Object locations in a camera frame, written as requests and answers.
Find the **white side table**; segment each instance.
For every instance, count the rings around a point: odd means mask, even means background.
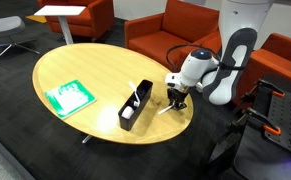
[[[61,25],[66,44],[73,44],[71,32],[68,28],[66,16],[77,16],[83,10],[85,6],[44,6],[42,9],[37,11],[35,16],[57,16]]]

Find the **orange armchair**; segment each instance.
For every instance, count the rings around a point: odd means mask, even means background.
[[[125,47],[144,54],[170,70],[167,51],[181,44],[201,45],[214,51],[221,46],[218,31],[219,11],[168,0],[165,12],[125,22]],[[183,47],[170,53],[173,65],[180,68],[195,48]]]
[[[291,38],[273,33],[263,46],[252,52],[245,70],[237,84],[237,96],[233,99],[235,104],[240,97],[249,92],[254,83],[262,78],[264,73],[270,72],[291,79]]]
[[[99,38],[114,25],[113,0],[37,0],[45,5],[86,6],[78,16],[66,17],[72,35]],[[58,18],[46,17],[52,32],[62,33]]]

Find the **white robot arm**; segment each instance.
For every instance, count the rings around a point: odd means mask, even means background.
[[[236,95],[236,84],[257,40],[257,32],[274,0],[223,0],[219,17],[222,54],[197,49],[185,59],[179,73],[166,75],[170,105],[186,107],[184,99],[193,87],[204,99],[222,105]]]

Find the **wire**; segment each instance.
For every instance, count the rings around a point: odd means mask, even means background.
[[[181,45],[176,45],[176,46],[170,48],[170,49],[167,51],[167,53],[166,53],[166,60],[167,60],[167,63],[168,63],[169,65],[171,65],[172,68],[173,68],[176,72],[179,71],[179,69],[178,69],[178,68],[177,68],[173,63],[170,62],[170,60],[169,60],[169,58],[168,58],[168,55],[169,55],[169,53],[171,53],[173,50],[178,49],[178,48],[181,48],[181,47],[185,47],[185,46],[193,46],[193,47],[198,47],[198,48],[204,49],[204,50],[206,50],[206,51],[212,53],[218,61],[221,60],[220,56],[219,56],[217,53],[215,53],[215,51],[213,51],[212,49],[209,49],[209,48],[206,48],[206,47],[203,47],[203,46],[197,45],[197,44],[181,44]]]

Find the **green book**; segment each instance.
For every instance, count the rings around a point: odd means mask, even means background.
[[[81,82],[71,81],[45,92],[47,99],[61,119],[72,115],[96,100]]]

